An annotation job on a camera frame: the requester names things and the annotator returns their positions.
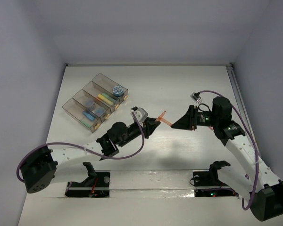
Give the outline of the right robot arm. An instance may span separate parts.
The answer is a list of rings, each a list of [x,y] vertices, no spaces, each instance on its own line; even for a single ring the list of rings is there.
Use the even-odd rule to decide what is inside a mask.
[[[199,112],[198,107],[191,105],[171,126],[182,130],[212,127],[217,139],[234,155],[245,173],[244,176],[238,173],[227,161],[215,161],[208,170],[193,172],[193,186],[230,187],[247,201],[246,207],[259,221],[282,215],[283,181],[260,158],[242,127],[232,120],[232,108],[227,98],[216,97],[212,110]]]

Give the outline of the orange clear clip pen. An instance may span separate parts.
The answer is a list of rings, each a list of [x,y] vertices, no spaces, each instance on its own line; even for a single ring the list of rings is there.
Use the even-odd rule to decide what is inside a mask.
[[[167,121],[166,119],[164,119],[164,115],[165,115],[166,111],[164,111],[155,121],[159,121],[162,122],[164,124],[166,124],[167,126],[172,126],[172,123],[170,123],[169,121]]]

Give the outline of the yellow highlighter pen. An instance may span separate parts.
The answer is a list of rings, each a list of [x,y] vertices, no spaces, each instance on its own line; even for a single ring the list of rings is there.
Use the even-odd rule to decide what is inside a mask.
[[[98,97],[100,100],[102,100],[103,102],[105,102],[106,104],[108,104],[108,105],[112,105],[112,104],[113,104],[113,102],[111,102],[109,99],[107,99],[106,97],[104,97],[104,96],[101,95],[101,94],[98,94],[97,97]]]

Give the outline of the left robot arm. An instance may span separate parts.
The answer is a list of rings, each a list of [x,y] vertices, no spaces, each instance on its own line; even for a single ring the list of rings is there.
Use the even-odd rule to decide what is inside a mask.
[[[161,124],[155,118],[147,117],[144,122],[134,122],[127,126],[124,122],[116,122],[100,138],[88,145],[77,145],[67,142],[51,142],[31,150],[18,164],[17,179],[24,183],[29,194],[44,190],[61,178],[58,172],[73,165],[83,164],[87,169],[79,174],[79,181],[90,186],[95,180],[95,170],[91,162],[102,160],[126,160],[139,154],[145,140],[153,134]],[[141,137],[141,147],[134,153],[118,157],[119,148],[127,145],[137,137]]]

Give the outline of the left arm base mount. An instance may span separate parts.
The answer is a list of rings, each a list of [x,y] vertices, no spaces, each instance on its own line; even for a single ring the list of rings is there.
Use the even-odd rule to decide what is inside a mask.
[[[65,196],[68,198],[110,197],[110,171],[96,171],[90,162],[83,162],[87,178],[82,182],[67,183]]]

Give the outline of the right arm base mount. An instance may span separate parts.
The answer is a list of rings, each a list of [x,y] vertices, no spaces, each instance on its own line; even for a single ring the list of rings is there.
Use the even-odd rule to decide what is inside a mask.
[[[189,183],[194,187],[195,197],[238,197],[239,195],[227,184],[221,182],[217,172],[231,166],[226,161],[215,161],[208,169],[192,171]]]

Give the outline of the blue clear clip pen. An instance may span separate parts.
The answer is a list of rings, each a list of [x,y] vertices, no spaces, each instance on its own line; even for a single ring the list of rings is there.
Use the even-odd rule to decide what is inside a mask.
[[[94,121],[94,117],[87,111],[83,111],[83,115],[90,121]]]

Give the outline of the green highlighter pen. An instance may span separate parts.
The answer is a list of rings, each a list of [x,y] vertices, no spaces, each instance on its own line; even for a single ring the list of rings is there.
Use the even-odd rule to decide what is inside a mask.
[[[116,101],[114,98],[110,97],[110,96],[109,96],[108,94],[106,94],[106,93],[102,93],[102,95],[103,95],[106,99],[108,99],[109,101],[111,101],[111,102],[115,102],[115,101]]]

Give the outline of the blue slime jar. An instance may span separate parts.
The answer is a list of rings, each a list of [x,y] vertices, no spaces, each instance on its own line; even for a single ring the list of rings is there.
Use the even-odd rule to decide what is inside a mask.
[[[124,88],[120,85],[116,85],[116,86],[113,87],[112,92],[113,92],[114,96],[120,97],[124,93]]]

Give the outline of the green clear clip pen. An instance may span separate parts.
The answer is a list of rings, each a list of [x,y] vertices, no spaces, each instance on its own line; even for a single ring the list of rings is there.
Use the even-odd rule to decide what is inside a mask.
[[[86,123],[85,121],[80,121],[83,125],[85,125],[86,127],[88,127],[88,128],[90,128],[91,127],[91,125],[90,124],[88,124],[88,123]]]

